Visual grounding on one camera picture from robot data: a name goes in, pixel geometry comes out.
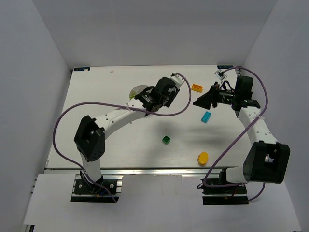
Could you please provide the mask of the dark green small lego cube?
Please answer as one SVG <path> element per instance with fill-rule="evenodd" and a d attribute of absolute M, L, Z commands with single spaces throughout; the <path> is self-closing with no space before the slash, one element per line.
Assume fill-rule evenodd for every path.
<path fill-rule="evenodd" d="M 165 145 L 168 145 L 170 143 L 171 139 L 168 137 L 168 136 L 165 136 L 163 139 L 162 139 L 162 142 L 165 144 Z"/>

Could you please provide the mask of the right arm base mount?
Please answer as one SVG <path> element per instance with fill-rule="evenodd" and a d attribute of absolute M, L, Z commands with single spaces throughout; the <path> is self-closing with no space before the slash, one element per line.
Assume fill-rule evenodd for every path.
<path fill-rule="evenodd" d="M 247 190 L 245 186 L 227 186 L 213 187 L 214 185 L 227 185 L 226 170 L 223 168 L 217 178 L 208 178 L 206 183 L 211 185 L 207 187 L 203 184 L 203 180 L 197 189 L 202 190 L 203 205 L 247 205 L 249 204 Z"/>

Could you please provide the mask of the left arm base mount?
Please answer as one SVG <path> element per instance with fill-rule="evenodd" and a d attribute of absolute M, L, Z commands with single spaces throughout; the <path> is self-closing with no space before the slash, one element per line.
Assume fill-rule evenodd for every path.
<path fill-rule="evenodd" d="M 121 192 L 120 179 L 104 178 L 94 184 L 85 176 L 84 171 L 76 175 L 71 194 L 74 203 L 116 203 Z"/>

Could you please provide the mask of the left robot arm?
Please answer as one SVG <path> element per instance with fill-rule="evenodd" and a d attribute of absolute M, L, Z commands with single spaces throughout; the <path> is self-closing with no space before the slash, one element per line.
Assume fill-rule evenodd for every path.
<path fill-rule="evenodd" d="M 105 140 L 123 126 L 169 107 L 180 91 L 184 79 L 178 75 L 161 78 L 156 86 L 147 87 L 137 94 L 124 108 L 117 107 L 110 113 L 91 118 L 84 116 L 74 137 L 81 154 L 84 173 L 95 182 L 102 178 L 99 159 L 105 152 Z"/>

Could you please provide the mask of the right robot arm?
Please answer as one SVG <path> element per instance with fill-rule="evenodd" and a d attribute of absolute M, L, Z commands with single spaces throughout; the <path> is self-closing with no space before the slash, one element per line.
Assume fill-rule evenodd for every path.
<path fill-rule="evenodd" d="M 264 112 L 260 104 L 252 99 L 252 87 L 253 78 L 238 76 L 233 90 L 220 89 L 219 84 L 214 83 L 207 93 L 193 103 L 208 110 L 220 103 L 230 105 L 252 145 L 243 164 L 220 172 L 220 187 L 248 182 L 280 184 L 284 180 L 290 148 L 281 144 L 270 132 L 262 118 Z"/>

